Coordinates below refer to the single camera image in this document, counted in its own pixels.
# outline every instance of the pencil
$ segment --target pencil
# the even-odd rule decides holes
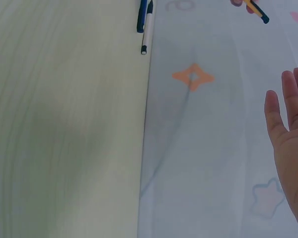
[[[269,17],[263,12],[262,9],[260,9],[260,7],[253,1],[253,0],[243,0],[247,6],[253,10],[253,12],[256,13],[256,15],[258,15],[265,24],[267,24],[269,22]]]

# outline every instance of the table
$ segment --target table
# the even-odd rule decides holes
[[[135,238],[138,0],[0,0],[0,237]]]

